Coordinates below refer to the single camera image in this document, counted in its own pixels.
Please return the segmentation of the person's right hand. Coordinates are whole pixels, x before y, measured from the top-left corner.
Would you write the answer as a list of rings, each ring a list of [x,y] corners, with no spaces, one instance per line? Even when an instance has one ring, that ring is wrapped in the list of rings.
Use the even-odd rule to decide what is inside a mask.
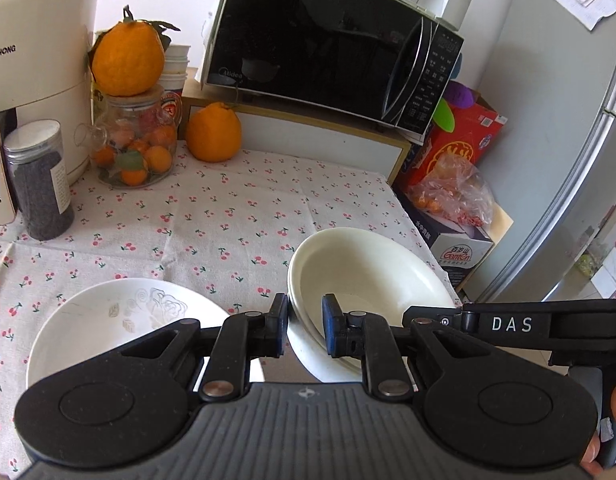
[[[614,441],[616,438],[616,388],[614,388],[614,391],[611,393],[609,406],[611,408],[611,416],[603,418],[600,423],[602,436],[606,437],[607,443]],[[597,455],[603,443],[604,441],[598,434],[594,434],[583,454],[581,467],[594,479],[616,479],[616,464],[610,468],[604,469],[597,460]]]

